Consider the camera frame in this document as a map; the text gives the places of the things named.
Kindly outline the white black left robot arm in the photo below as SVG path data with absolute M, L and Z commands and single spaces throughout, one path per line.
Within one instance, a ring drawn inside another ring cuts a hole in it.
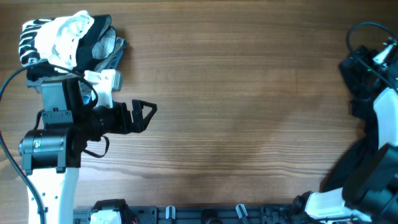
M 44 124 L 28 131 L 19 144 L 21 168 L 30 183 L 29 223 L 72 223 L 81 155 L 90 141 L 105 141 L 106 134 L 145 131 L 157 105 L 142 100 L 112 100 L 109 78 L 88 81 L 83 75 L 51 77 L 40 84 Z

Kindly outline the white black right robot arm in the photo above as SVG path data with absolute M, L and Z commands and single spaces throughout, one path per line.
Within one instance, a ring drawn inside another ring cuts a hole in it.
M 397 47 L 360 48 L 339 65 L 364 135 L 332 168 L 321 192 L 295 198 L 288 223 L 397 223 Z

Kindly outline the black t-shirt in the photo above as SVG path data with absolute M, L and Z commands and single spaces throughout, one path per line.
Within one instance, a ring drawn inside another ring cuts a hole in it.
M 357 98 L 351 101 L 351 113 L 364 123 L 363 136 L 356 140 L 338 159 L 323 179 L 320 190 L 328 192 L 344 186 L 348 177 L 367 162 L 378 150 L 378 123 L 371 97 Z

